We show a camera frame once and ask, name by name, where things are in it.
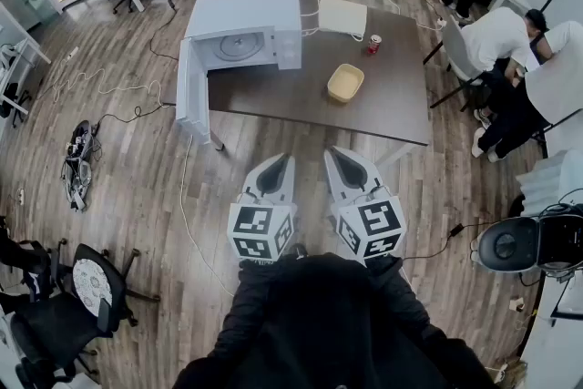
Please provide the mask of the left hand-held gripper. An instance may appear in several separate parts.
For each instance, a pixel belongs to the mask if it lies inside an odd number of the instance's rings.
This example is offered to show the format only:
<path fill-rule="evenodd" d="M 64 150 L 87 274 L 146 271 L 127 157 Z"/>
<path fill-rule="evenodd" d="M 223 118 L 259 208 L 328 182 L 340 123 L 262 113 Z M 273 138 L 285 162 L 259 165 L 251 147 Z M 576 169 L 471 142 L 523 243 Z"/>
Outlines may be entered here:
<path fill-rule="evenodd" d="M 247 175 L 244 192 L 277 192 L 292 198 L 295 157 L 281 153 L 264 160 Z M 274 202 L 244 193 L 230 205 L 227 236 L 240 260 L 277 261 L 295 232 L 293 202 Z"/>

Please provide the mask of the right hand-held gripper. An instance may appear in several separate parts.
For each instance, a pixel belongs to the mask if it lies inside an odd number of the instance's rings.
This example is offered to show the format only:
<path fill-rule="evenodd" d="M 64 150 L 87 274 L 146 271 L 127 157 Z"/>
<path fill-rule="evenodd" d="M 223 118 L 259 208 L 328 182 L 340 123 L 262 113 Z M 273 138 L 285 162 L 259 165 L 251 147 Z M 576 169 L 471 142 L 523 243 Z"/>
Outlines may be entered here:
<path fill-rule="evenodd" d="M 324 164 L 333 203 L 334 231 L 358 262 L 398 253 L 406 234 L 404 212 L 377 167 L 368 159 L 346 148 L 334 146 L 324 153 Z M 349 189 L 370 190 L 354 200 L 346 199 Z"/>

